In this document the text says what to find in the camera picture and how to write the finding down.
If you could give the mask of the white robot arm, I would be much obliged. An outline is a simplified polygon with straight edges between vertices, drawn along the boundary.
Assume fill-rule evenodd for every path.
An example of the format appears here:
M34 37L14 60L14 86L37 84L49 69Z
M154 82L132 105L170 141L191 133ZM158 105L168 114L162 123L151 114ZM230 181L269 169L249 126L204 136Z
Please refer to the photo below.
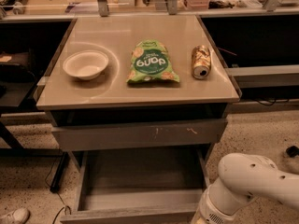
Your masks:
M299 210L299 175L280 171L265 156L231 153L202 194L191 224L233 224L237 212L264 197Z

